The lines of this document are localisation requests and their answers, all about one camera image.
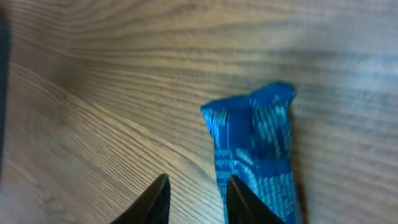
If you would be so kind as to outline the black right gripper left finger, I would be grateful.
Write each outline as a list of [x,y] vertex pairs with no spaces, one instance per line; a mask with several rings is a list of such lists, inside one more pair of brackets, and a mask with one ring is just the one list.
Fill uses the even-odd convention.
[[170,196],[169,176],[160,174],[111,224],[168,224]]

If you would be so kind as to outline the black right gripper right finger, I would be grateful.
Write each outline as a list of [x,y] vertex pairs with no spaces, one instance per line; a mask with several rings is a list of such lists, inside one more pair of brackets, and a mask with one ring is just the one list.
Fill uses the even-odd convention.
[[229,178],[226,207],[229,224],[285,224],[237,175]]

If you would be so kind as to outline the blue Oreo cookie pack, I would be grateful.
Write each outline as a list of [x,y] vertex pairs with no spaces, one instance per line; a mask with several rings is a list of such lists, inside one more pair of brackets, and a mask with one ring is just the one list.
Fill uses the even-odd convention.
[[271,83],[248,95],[211,101],[200,108],[213,139],[216,184],[227,201],[231,175],[238,176],[283,222],[303,222],[290,158],[288,114],[292,85]]

